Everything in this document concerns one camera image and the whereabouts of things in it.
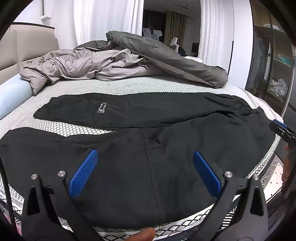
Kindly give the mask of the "person's left hand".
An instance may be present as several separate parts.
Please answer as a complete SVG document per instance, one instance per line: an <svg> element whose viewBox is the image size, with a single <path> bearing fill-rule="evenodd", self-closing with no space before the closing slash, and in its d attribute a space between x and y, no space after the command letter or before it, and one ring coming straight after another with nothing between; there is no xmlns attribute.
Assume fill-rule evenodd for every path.
<svg viewBox="0 0 296 241"><path fill-rule="evenodd" d="M149 227L134 235L131 235L125 241L152 241L154 239L155 234L155 229Z"/></svg>

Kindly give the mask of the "person's right hand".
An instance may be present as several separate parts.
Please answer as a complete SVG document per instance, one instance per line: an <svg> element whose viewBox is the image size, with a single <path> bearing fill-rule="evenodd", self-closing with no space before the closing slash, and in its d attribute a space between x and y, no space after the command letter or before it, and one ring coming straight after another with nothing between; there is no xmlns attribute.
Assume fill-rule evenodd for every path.
<svg viewBox="0 0 296 241"><path fill-rule="evenodd" d="M293 151L293 149L291 149L289 145L286 145L285 149L287 151L287 156L285 157L283 162L284 165L283 165L283 172L281 176L281 180L283 181L283 184L287 182L295 162L294 160L291 159L292 156L290 154L290 152Z"/></svg>

